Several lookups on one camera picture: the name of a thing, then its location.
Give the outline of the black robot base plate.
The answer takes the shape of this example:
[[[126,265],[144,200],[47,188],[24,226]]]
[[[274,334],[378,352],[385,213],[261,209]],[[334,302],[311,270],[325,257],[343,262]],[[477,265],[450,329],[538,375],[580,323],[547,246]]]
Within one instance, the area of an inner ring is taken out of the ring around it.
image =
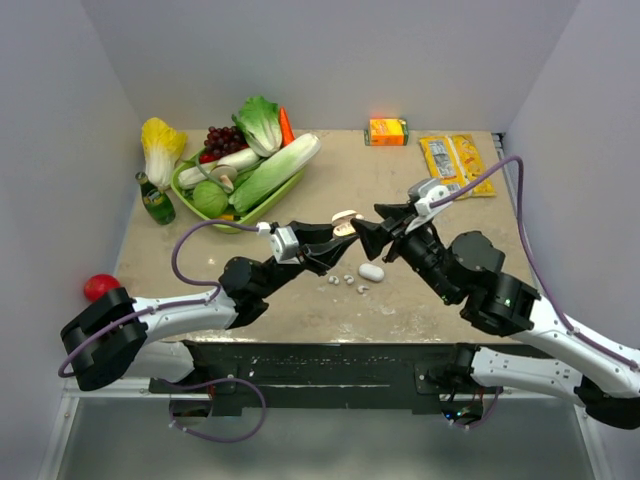
[[[194,343],[194,371],[154,394],[202,394],[216,416],[244,408],[379,409],[438,414],[492,387],[470,376],[468,344]]]

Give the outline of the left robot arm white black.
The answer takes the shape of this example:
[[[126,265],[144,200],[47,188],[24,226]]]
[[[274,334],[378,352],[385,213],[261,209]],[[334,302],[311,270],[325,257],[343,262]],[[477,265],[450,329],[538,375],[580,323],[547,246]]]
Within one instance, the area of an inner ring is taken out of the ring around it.
[[[130,296],[122,287],[109,291],[62,329],[67,356],[58,369],[59,377],[73,378],[81,390],[94,391],[128,376],[133,366],[146,366],[151,377],[196,392],[206,383],[207,368],[183,344],[168,344],[166,338],[254,323],[267,311],[268,297],[305,271],[327,274],[358,239],[355,233],[334,236],[330,224],[230,226],[267,238],[271,257],[258,262],[236,256],[218,279],[197,281],[178,266],[180,248],[191,235],[185,232],[172,251],[171,268],[178,279],[202,287],[202,292],[143,298]]]

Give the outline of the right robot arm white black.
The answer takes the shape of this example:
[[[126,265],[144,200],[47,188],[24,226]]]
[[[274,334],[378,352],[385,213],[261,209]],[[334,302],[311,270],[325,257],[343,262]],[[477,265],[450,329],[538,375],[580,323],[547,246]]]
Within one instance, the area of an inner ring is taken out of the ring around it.
[[[608,356],[576,326],[562,324],[548,298],[503,272],[505,255],[480,231],[457,235],[444,245],[431,222],[408,228],[407,205],[378,204],[383,221],[352,221],[367,258],[403,259],[446,305],[477,330],[509,337],[542,357],[505,354],[459,343],[446,364],[429,369],[430,382],[450,392],[515,387],[562,398],[596,421],[623,430],[639,426],[639,369],[624,364],[627,348],[610,343]]]

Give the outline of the beige earbud charging case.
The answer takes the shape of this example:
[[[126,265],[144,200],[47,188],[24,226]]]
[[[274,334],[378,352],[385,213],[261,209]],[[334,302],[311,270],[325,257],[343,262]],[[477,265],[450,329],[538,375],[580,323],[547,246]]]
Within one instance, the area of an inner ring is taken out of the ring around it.
[[[355,210],[344,210],[333,215],[331,224],[334,237],[345,237],[355,233],[351,225],[353,219],[362,220],[364,216]]]

